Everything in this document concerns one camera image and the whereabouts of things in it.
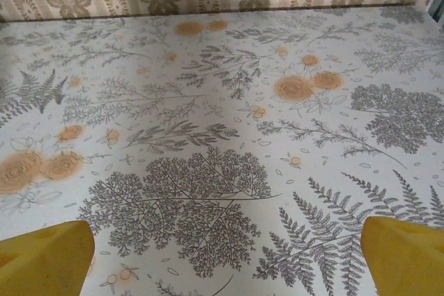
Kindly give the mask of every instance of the table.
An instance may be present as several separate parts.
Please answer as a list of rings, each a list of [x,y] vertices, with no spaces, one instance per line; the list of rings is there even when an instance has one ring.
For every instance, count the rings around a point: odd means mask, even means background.
[[[366,217],[444,228],[444,33],[414,7],[0,41],[0,238],[87,220],[82,295],[376,295]]]

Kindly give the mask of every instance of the tablecloth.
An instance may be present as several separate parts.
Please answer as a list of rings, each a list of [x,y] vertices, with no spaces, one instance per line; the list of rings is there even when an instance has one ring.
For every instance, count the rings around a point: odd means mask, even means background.
[[[0,45],[0,238],[88,221],[81,295],[376,295],[367,217],[444,228],[444,33],[417,8],[2,24]]]

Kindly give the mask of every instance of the floral tablecloth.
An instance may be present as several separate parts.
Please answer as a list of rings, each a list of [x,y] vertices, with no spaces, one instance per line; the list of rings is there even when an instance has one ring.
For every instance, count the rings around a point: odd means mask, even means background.
[[[368,216],[444,228],[444,33],[415,8],[3,24],[0,45],[0,238],[87,220],[82,295],[376,295]]]

